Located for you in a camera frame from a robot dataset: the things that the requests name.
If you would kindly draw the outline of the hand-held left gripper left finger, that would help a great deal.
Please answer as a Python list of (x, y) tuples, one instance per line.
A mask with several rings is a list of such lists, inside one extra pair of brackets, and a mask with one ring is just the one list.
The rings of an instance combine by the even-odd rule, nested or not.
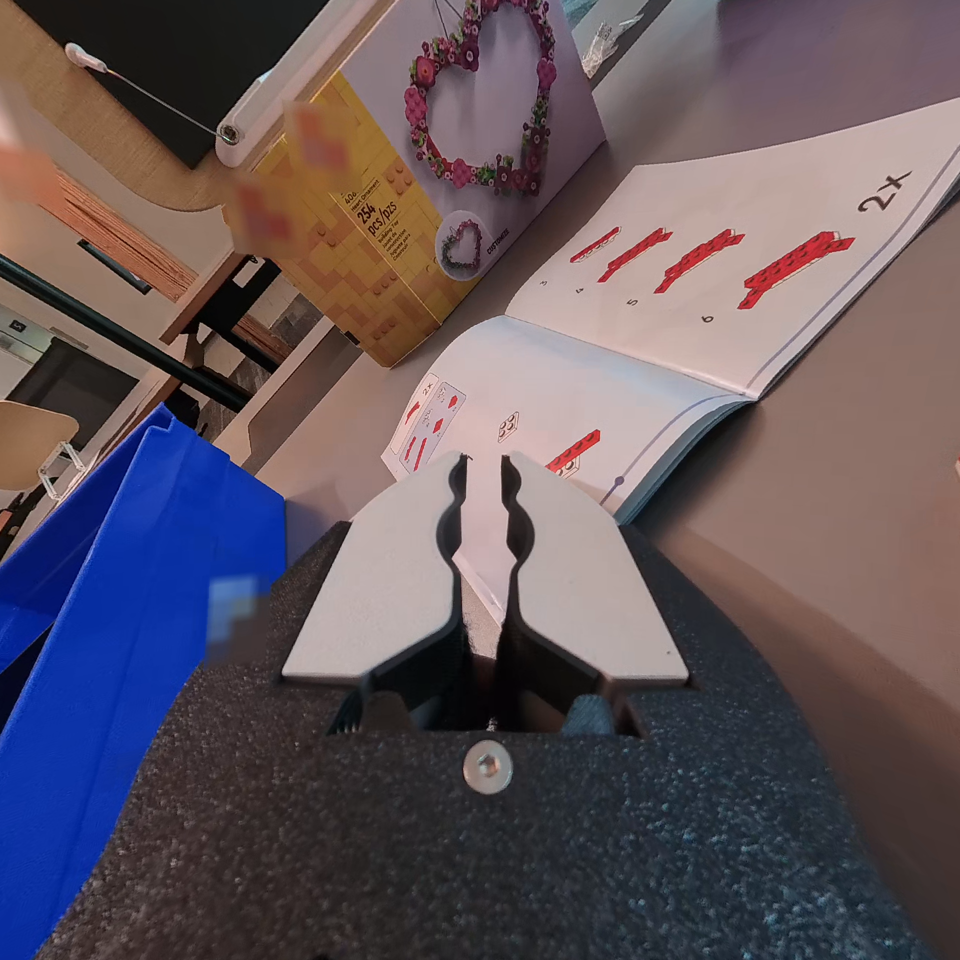
[(454, 557), (470, 461), (444, 453), (355, 514), (282, 666), (283, 679), (360, 681), (456, 626), (462, 603)]

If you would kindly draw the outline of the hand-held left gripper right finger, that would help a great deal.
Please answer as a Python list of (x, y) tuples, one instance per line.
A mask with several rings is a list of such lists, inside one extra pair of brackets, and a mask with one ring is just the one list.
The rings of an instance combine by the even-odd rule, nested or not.
[(514, 558), (498, 690), (542, 700), (684, 686), (690, 669), (618, 523), (520, 452), (501, 458)]

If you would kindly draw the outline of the blue plastic bin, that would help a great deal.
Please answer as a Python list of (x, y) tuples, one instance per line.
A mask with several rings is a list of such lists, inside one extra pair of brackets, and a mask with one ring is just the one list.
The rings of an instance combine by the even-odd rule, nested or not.
[(36, 955), (101, 857), (211, 582), (285, 566), (282, 495), (163, 406), (3, 561), (2, 958)]

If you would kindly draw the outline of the white instruction booklet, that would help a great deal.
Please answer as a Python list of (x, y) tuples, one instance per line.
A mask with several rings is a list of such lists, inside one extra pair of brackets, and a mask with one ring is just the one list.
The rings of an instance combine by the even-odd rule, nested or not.
[(958, 188), (959, 101), (758, 150), (639, 165), (433, 361), (382, 459), (471, 458), (456, 563), (502, 622), (500, 458), (520, 451), (630, 522), (758, 401)]

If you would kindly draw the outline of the white panel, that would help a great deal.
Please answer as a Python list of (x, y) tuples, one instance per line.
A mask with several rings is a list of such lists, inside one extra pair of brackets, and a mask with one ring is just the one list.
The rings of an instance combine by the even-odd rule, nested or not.
[(336, 325), (318, 321), (213, 446), (257, 474), (362, 354)]

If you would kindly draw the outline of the yellow and lilac toy box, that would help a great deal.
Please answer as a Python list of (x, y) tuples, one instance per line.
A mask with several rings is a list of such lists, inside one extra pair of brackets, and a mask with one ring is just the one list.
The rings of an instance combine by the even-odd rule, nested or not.
[(226, 204), (377, 364), (436, 332), (606, 135), (563, 2), (393, 2)]

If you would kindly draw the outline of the brown wooden table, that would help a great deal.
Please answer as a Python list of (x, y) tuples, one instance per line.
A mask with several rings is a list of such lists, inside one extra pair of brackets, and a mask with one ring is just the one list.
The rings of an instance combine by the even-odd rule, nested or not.
[(160, 341), (171, 345), (182, 333), (196, 333), (205, 326), (246, 359), (275, 372), (292, 347), (256, 320), (251, 310), (281, 275), (281, 269), (270, 259), (260, 259), (251, 277), (240, 285), (236, 278), (254, 260), (254, 256), (230, 249), (214, 268), (198, 276), (176, 301), (176, 316)]

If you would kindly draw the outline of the beige chair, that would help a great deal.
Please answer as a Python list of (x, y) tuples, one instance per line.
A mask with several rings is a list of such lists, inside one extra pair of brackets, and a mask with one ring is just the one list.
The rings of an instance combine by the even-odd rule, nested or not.
[(48, 498), (62, 502), (66, 496), (56, 492), (48, 468), (63, 453), (78, 478), (85, 476), (88, 468), (71, 444), (79, 430), (78, 421), (70, 415), (2, 400), (1, 489), (28, 493), (41, 484)]

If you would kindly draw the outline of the wooden slat panel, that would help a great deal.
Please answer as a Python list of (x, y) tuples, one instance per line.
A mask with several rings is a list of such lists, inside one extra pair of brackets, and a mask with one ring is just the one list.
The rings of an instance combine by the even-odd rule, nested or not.
[(141, 233), (59, 167), (54, 167), (59, 199), (50, 212), (78, 237), (176, 302), (198, 278), (172, 253)]

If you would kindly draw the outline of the white roller bar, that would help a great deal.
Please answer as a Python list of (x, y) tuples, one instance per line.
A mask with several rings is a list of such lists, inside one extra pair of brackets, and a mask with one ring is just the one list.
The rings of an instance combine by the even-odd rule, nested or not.
[(227, 169), (257, 162), (282, 121), (285, 103), (305, 100), (336, 72), (393, 6), (392, 1), (330, 1), (269, 70), (222, 117), (215, 147)]

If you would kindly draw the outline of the small clear plastic bags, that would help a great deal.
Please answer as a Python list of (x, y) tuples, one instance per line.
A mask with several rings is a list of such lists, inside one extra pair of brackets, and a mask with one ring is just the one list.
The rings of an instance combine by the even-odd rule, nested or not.
[(581, 55), (583, 73), (592, 87), (599, 84), (651, 26), (655, 17), (645, 14), (646, 9), (625, 20), (599, 24)]

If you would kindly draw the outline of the black screen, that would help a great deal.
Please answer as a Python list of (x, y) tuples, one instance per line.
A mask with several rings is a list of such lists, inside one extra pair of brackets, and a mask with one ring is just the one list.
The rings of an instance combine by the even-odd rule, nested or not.
[(19, 1), (49, 37), (76, 42), (214, 129), (326, 1)]

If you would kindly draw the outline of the black metal rail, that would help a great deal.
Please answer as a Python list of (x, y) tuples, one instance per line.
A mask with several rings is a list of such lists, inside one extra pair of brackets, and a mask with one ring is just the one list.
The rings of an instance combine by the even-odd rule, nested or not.
[(1, 277), (42, 304), (54, 308), (82, 327), (234, 413), (241, 412), (253, 398), (229, 379), (186, 366), (186, 363), (176, 360), (165, 350), (126, 330), (5, 255), (1, 255)]

